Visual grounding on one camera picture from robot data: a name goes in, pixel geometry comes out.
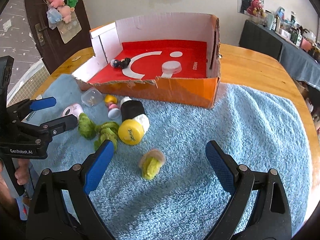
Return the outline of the person's left hand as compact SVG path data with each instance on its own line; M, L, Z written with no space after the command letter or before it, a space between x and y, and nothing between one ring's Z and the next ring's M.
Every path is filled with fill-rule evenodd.
M18 159L18 168L15 172L15 178L19 185L25 185L29 180L29 160ZM17 200L11 196L10 190L1 176L1 204L9 214L14 218L20 218L20 210Z

